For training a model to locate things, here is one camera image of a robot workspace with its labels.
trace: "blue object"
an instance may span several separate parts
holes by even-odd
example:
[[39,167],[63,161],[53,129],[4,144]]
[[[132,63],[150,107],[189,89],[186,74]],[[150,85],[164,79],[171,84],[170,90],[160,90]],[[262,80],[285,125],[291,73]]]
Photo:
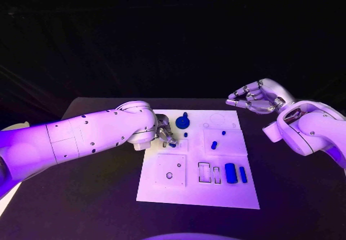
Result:
[[225,177],[226,177],[226,182],[229,184],[236,184],[238,183],[236,166],[235,166],[233,163],[226,163],[225,164]]
[[216,141],[213,141],[213,142],[212,142],[212,145],[210,145],[210,149],[213,149],[213,150],[215,150],[215,149],[216,149],[216,145],[218,145],[218,142],[216,142]]
[[190,120],[187,118],[187,113],[184,112],[183,115],[176,119],[174,125],[179,129],[186,129],[190,126]]
[[242,181],[243,183],[246,183],[246,182],[248,182],[248,178],[246,178],[243,166],[239,167],[239,175],[241,175],[241,181]]

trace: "blue rectangular block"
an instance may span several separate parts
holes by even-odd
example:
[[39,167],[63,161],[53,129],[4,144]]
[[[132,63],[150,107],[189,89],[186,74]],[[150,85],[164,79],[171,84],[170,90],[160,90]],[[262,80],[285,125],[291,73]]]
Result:
[[225,164],[225,176],[226,176],[226,182],[229,184],[236,184],[238,183],[236,166],[235,166],[233,163],[226,163]]
[[241,176],[241,181],[242,181],[243,183],[246,183],[246,182],[248,182],[248,178],[246,178],[243,166],[239,167],[239,176]]

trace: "robotic hand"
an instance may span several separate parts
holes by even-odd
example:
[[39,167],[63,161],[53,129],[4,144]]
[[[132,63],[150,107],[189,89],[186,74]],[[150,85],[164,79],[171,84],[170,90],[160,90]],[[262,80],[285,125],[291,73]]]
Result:
[[326,104],[297,101],[285,88],[265,78],[238,89],[225,101],[258,114],[278,113],[277,121],[262,128],[269,140],[281,139],[303,156],[324,151],[346,169],[346,117]]
[[50,166],[125,141],[137,151],[150,148],[154,138],[176,144],[171,135],[167,116],[156,115],[144,101],[130,101],[115,109],[53,123],[0,131],[0,199],[19,182]]

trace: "dark table surface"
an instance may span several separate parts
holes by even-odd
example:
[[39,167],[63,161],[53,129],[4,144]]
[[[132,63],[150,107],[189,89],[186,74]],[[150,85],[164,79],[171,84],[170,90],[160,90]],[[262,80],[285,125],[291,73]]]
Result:
[[[131,98],[76,98],[63,118]],[[346,175],[331,158],[294,153],[262,127],[275,114],[223,99],[140,99],[153,109],[236,110],[259,210],[138,202],[144,151],[125,143],[65,162],[24,181],[0,217],[0,239],[143,239],[207,233],[239,239],[346,239]]]

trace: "white circle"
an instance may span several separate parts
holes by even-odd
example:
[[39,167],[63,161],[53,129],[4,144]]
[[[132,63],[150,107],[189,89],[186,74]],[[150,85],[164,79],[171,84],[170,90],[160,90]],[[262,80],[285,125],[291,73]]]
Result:
[[210,116],[210,122],[212,122],[213,124],[216,124],[216,125],[222,125],[223,122],[225,122],[225,117],[223,117],[220,114],[215,113],[215,114]]

